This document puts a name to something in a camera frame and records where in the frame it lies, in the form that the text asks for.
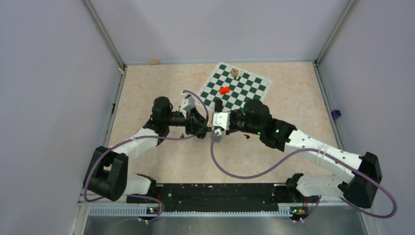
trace red object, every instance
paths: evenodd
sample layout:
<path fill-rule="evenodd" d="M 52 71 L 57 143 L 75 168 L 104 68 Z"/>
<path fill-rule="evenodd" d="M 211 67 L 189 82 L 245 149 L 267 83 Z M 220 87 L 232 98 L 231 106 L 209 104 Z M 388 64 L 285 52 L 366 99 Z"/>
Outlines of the red object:
<path fill-rule="evenodd" d="M 229 91 L 231 91 L 231 90 L 229 89 L 229 87 L 222 87 L 221 89 L 219 89 L 220 94 L 226 94 L 226 93 L 228 93 Z"/>

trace green square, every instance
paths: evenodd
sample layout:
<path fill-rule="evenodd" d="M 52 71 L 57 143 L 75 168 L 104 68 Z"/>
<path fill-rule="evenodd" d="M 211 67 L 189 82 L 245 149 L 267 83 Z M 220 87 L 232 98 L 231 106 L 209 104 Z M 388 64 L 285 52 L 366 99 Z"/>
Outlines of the green square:
<path fill-rule="evenodd" d="M 207 84 L 207 87 L 209 87 L 209 88 L 213 88 L 213 86 L 214 86 L 215 84 L 213 83 L 213 82 L 209 82 L 208 84 Z"/>
<path fill-rule="evenodd" d="M 236 104 L 237 106 L 241 106 L 241 104 L 242 104 L 242 100 L 237 99 L 237 100 L 235 101 L 235 104 Z"/>
<path fill-rule="evenodd" d="M 232 106 L 233 106 L 233 104 L 230 103 L 230 102 L 226 102 L 226 104 L 225 104 L 225 107 L 227 107 L 228 109 L 231 109 Z"/>
<path fill-rule="evenodd" d="M 203 102 L 205 103 L 205 105 L 209 106 L 212 101 L 205 99 Z"/>
<path fill-rule="evenodd" d="M 266 86 L 263 86 L 263 85 L 259 85 L 258 90 L 260 90 L 260 91 L 264 91 L 264 90 L 265 90 L 265 88 L 267 88 L 267 87 L 266 87 Z"/>
<path fill-rule="evenodd" d="M 232 82 L 232 79 L 227 77 L 227 78 L 225 79 L 225 82 L 227 82 L 227 83 L 229 83 L 229 84 L 230 84 L 230 83 Z"/>
<path fill-rule="evenodd" d="M 206 92 L 202 92 L 202 94 L 200 94 L 201 97 L 206 98 L 208 96 L 208 93 Z"/>
<path fill-rule="evenodd" d="M 209 93 L 212 94 L 212 95 L 216 95 L 216 94 L 218 94 L 218 91 L 217 90 L 211 90 Z"/>

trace beige table surface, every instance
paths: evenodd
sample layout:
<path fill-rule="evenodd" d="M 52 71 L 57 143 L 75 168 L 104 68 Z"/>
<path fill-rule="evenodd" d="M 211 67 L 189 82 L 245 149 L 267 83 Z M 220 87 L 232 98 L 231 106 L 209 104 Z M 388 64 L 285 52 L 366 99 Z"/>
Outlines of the beige table surface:
<path fill-rule="evenodd" d="M 337 146 L 311 62 L 234 63 L 273 81 L 264 104 L 274 118 L 287 121 L 312 137 Z M 182 90 L 199 91 L 216 64 L 129 66 L 115 116 L 110 146 L 127 139 L 146 123 L 158 96 L 166 96 L 177 110 Z M 179 137 L 183 127 L 171 127 L 169 137 Z M 325 175 L 330 172 L 293 156 L 269 174 L 239 180 L 219 171 L 212 162 L 210 133 L 205 139 L 165 141 L 129 163 L 129 175 L 141 173 L 160 183 L 281 183 L 294 173 Z M 254 175 L 270 168 L 287 153 L 270 149 L 258 136 L 242 133 L 224 136 L 214 147 L 219 164 L 237 175 Z"/>

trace purple object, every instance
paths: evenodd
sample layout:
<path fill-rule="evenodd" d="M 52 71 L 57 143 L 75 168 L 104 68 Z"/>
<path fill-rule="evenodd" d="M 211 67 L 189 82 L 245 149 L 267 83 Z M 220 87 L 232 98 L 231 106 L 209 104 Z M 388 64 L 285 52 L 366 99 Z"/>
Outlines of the purple object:
<path fill-rule="evenodd" d="M 333 117 L 333 120 L 336 120 L 338 118 L 340 118 L 342 114 L 340 113 L 340 110 L 333 110 L 331 111 L 331 116 Z"/>

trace robotic arm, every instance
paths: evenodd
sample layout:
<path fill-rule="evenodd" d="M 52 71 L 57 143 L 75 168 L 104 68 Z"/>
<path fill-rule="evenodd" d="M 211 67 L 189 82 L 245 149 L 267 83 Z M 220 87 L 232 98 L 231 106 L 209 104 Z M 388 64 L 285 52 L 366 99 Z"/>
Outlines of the robotic arm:
<path fill-rule="evenodd" d="M 93 154 L 84 180 L 84 186 L 91 174 L 87 189 L 112 201 L 118 200 L 123 194 L 133 193 L 144 195 L 158 194 L 160 197 L 163 191 L 156 188 L 158 185 L 156 185 L 155 180 L 143 175 L 127 176 L 128 161 L 129 159 L 137 158 L 147 149 L 158 146 L 163 140 L 173 139 L 167 137 L 169 126 L 184 126 L 187 135 L 195 135 L 200 139 L 203 139 L 207 132 L 212 131 L 210 127 L 207 127 L 208 120 L 201 116 L 195 108 L 195 100 L 188 95 L 183 95 L 185 97 L 178 111 L 173 111 L 173 106 L 168 98 L 156 98 L 149 120 L 139 132 L 130 138 L 134 139 L 134 141 L 128 142 L 127 139 L 127 141 L 124 141 L 124 144 L 113 149 L 99 162 L 98 167 L 91 173 L 98 158 L 108 150 L 108 148 L 103 146 L 98 147 Z M 222 107 L 220 100 L 215 102 L 215 113 L 212 117 L 212 124 L 215 126 L 214 133 L 223 135 L 225 132 L 225 135 L 229 135 L 233 132 L 241 131 L 256 134 L 259 135 L 260 141 L 267 147 L 276 148 L 287 153 L 305 148 L 318 149 L 317 153 L 301 152 L 299 155 L 334 173 L 330 176 L 295 174 L 287 180 L 287 190 L 296 190 L 302 197 L 314 195 L 343 197 L 358 207 L 371 207 L 377 192 L 376 186 L 361 176 L 355 175 L 349 169 L 337 164 L 336 161 L 324 156 L 324 153 L 331 154 L 336 159 L 347 163 L 352 168 L 359 170 L 379 183 L 382 180 L 382 175 L 378 158 L 375 155 L 368 152 L 364 156 L 360 156 L 315 140 L 295 126 L 272 118 L 269 108 L 259 100 L 250 100 L 243 109 L 230 112 L 222 112 Z M 255 194 L 253 198 L 260 196 L 270 197 L 269 192 L 258 192 L 258 188 L 265 187 L 266 190 L 272 192 L 275 190 L 275 184 L 250 184 L 249 187 L 255 188 L 253 189 L 253 194 Z M 178 192 L 183 187 L 177 189 L 171 186 L 171 188 L 173 188 L 171 192 Z M 193 188 L 189 192 L 195 193 L 195 190 Z M 266 211 L 268 208 L 264 207 L 262 204 L 264 202 L 265 200 L 261 199 L 259 205 L 254 210 L 261 210 L 262 208 L 262 210 Z"/>

